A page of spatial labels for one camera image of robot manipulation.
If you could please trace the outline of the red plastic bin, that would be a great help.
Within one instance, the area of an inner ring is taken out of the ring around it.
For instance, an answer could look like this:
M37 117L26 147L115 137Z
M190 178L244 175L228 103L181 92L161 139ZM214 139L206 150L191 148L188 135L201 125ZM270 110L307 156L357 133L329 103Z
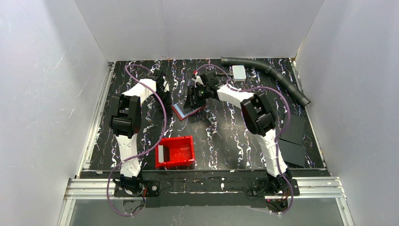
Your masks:
M156 146L155 154L157 169L192 166L195 163L193 137L163 138Z

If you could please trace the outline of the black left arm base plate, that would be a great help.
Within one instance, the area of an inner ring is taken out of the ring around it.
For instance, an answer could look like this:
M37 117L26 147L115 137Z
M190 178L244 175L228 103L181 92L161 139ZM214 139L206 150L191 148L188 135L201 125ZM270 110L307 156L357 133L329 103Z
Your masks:
M158 197L160 182L157 180L144 180L143 177L128 178L120 176L113 179L115 184L115 197Z

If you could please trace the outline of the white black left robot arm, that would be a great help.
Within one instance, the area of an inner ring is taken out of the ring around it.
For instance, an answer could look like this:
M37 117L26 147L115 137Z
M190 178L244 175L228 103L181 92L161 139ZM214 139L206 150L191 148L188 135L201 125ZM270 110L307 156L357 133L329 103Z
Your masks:
M166 120L170 91L167 76L162 70L154 70L128 91L111 98L109 126L120 152L120 173L128 178L137 177L141 171L137 157L137 135L142 125L141 105L151 95L159 101Z

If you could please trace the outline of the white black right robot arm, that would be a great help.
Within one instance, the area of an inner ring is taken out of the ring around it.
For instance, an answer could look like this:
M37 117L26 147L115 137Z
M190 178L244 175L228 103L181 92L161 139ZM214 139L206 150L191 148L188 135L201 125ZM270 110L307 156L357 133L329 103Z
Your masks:
M245 92L229 84L222 84L214 72L194 72L192 83L188 86L184 109L197 110L203 107L209 98L232 104L242 111L248 131L258 140L267 173L274 178L287 178L287 165L281 157L276 140L277 115L272 110L266 94Z

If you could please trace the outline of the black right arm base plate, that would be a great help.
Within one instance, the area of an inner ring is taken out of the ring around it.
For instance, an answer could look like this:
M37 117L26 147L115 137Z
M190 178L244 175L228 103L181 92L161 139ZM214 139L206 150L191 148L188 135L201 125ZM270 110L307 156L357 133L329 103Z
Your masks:
M300 190L296 179L288 179L291 187L283 178L272 179L271 181L262 178L259 180L251 180L249 189L247 190L248 196L270 196L281 195L281 198L288 198L291 193L293 196L299 196Z

